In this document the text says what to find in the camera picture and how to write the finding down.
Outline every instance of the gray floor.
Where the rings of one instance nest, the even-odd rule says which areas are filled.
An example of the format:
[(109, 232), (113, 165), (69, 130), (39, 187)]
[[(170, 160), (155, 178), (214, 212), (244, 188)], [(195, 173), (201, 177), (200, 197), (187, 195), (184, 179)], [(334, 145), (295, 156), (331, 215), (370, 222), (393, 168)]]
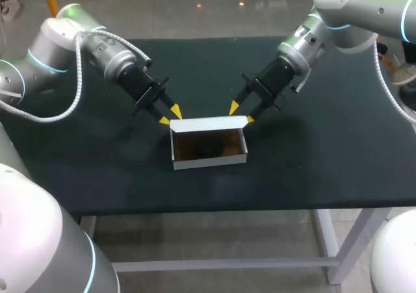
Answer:
[[(6, 25), (5, 57), (23, 55), (49, 15), (44, 0), (22, 3), (21, 16)], [(58, 0), (58, 3), (82, 4), (110, 31), (125, 38), (284, 35), (302, 22), (312, 6), (312, 0)], [(332, 212), (340, 243), (358, 212)], [(97, 220), (95, 241), (112, 261), (319, 254), (306, 210), (106, 216)], [(335, 292), (320, 268), (130, 273), (121, 274), (120, 281), (123, 293)], [(371, 292), (369, 249), (345, 281), (342, 292)]]

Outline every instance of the robotic arm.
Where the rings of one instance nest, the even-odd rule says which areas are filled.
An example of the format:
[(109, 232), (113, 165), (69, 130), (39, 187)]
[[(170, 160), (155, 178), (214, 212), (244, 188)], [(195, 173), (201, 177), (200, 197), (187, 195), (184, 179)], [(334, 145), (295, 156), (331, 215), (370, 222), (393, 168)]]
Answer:
[[(143, 67), (138, 66), (137, 56), (130, 49), (144, 59)], [(137, 110), (144, 108), (161, 123), (169, 124), (168, 118), (153, 106), (160, 98), (181, 118), (179, 106), (164, 91), (169, 79), (154, 81), (146, 73), (151, 66), (150, 58), (126, 40), (108, 32), (78, 4), (65, 6), (57, 18), (45, 20), (23, 59), (15, 62), (0, 60), (0, 107), (42, 123), (65, 118), (75, 109), (81, 96), (81, 50), (106, 80), (119, 84), (134, 99)], [(33, 93), (54, 88), (59, 77), (67, 72), (74, 51), (77, 94), (66, 112), (60, 116), (39, 118), (11, 107)]]
[[(353, 54), (374, 45), (378, 34), (407, 42), (416, 40), (416, 0), (314, 0), (314, 3), (301, 26), (280, 43), (276, 59), (253, 80), (247, 80), (243, 91), (231, 104), (230, 115), (255, 92), (262, 102), (248, 116), (249, 121), (254, 121), (274, 105), (275, 98), (295, 75), (307, 77), (313, 65), (333, 45), (344, 53)], [(416, 123), (397, 105), (382, 81), (380, 69), (377, 70), (396, 109)], [(299, 92), (303, 85), (304, 82), (295, 91)]]

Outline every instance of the open box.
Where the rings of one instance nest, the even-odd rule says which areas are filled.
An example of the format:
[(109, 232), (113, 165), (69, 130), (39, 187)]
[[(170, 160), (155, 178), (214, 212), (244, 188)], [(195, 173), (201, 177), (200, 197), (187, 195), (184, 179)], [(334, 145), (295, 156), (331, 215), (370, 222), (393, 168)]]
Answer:
[(247, 123), (246, 116), (170, 121), (174, 170), (245, 163)]

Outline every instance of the white cable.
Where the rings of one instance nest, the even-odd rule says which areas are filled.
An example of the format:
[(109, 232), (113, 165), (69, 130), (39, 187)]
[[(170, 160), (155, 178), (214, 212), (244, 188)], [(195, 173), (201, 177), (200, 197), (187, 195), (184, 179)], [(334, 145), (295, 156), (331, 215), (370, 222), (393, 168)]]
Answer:
[(306, 84), (307, 79), (309, 78), (309, 75), (311, 74), (312, 69), (309, 69), (309, 71), (307, 72), (305, 79), (302, 80), (302, 82), (298, 85), (298, 87), (296, 87), (295, 92), (298, 93), (300, 92), (300, 90), (302, 89), (302, 87), (304, 87), (304, 85)]
[(380, 63), (378, 61), (378, 50), (377, 50), (377, 42), (374, 43), (374, 65), (376, 68), (376, 74), (378, 77), (378, 80), (380, 81), (380, 84), (387, 95), (387, 98), (389, 98), (391, 104), (394, 106), (394, 108), (397, 110), (400, 115), (408, 120), (412, 124), (416, 124), (416, 120), (413, 119), (411, 116), (409, 116), (397, 103), (396, 99), (391, 94), (389, 88), (387, 87), (387, 84), (384, 81), (383, 75), (382, 75), (382, 69), (380, 68)]
[(52, 123), (52, 122), (56, 122), (59, 120), (62, 120), (64, 118), (66, 118), (67, 116), (69, 116), (77, 107), (78, 102), (81, 98), (81, 92), (83, 89), (83, 69), (81, 66), (81, 37), (83, 35), (86, 34), (98, 34), (98, 35), (104, 35), (104, 36), (108, 36), (110, 38), (113, 38), (117, 41), (119, 41), (120, 43), (126, 45), (127, 47), (131, 48), (133, 51), (135, 51), (136, 53), (138, 53), (141, 57), (143, 57), (143, 59), (147, 62), (150, 60), (150, 58), (143, 53), (139, 48), (137, 48), (136, 46), (134, 46), (133, 44), (129, 43), (128, 41), (124, 40), (123, 38), (120, 38), (119, 36), (116, 36), (113, 33), (107, 32), (107, 31), (101, 31), (101, 30), (93, 30), (93, 31), (79, 31), (76, 35), (75, 35), (75, 57), (77, 60), (77, 91), (75, 93), (75, 98), (72, 102), (72, 104), (70, 105), (70, 107), (63, 112), (62, 114), (59, 114), (58, 116), (52, 116), (52, 117), (48, 117), (48, 118), (40, 118), (38, 116), (34, 116), (33, 114), (30, 114), (28, 112), (22, 111), (20, 109), (14, 108), (10, 105), (8, 105), (7, 103), (5, 103), (4, 101), (0, 100), (0, 108), (1, 109), (5, 109), (7, 112), (11, 113), (11, 114), (15, 114), (17, 116), (21, 116), (22, 118), (26, 118), (28, 120), (34, 121), (34, 122), (38, 122), (38, 123)]

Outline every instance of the table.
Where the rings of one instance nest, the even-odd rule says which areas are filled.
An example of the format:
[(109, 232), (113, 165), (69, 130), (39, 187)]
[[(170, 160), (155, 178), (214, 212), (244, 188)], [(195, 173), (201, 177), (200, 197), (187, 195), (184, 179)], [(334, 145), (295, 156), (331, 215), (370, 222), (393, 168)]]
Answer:
[[(240, 72), (254, 76), (274, 58), (281, 40), (134, 44), (153, 59), (154, 78), (172, 77), (168, 93), (184, 117), (192, 118), (226, 115), (244, 84)], [(74, 93), (72, 69), (55, 93), (21, 107), (41, 116), (58, 114)], [(289, 89), (283, 95), (283, 112), (270, 109), (245, 129), (247, 164), (195, 170), (173, 171), (168, 128), (145, 112), (132, 117), (127, 94), (86, 62), (83, 97), (71, 118), (53, 125), (6, 114), (0, 120), (34, 180), (71, 214), (318, 209), (323, 258), (116, 263), (119, 272), (329, 266), (330, 283), (339, 284), (389, 208), (416, 204), (415, 133), (382, 92), (371, 51), (349, 57), (334, 49), (298, 95)], [(256, 103), (251, 97), (240, 112)], [(326, 210), (337, 208), (366, 208), (339, 251)]]

